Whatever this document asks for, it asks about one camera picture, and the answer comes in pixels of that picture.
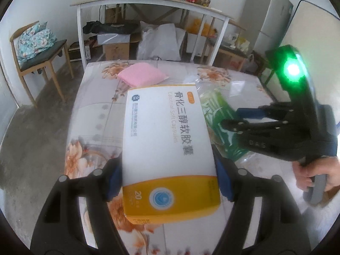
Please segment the person's right hand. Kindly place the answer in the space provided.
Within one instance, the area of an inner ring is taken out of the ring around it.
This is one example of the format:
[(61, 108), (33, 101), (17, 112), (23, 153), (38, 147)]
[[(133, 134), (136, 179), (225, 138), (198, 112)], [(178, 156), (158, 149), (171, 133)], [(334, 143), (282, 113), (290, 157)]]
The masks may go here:
[(312, 177), (325, 174), (327, 176), (325, 192), (339, 191), (339, 159), (337, 157), (324, 157), (302, 167), (298, 161), (292, 162), (296, 185), (299, 189), (306, 191), (313, 187)]

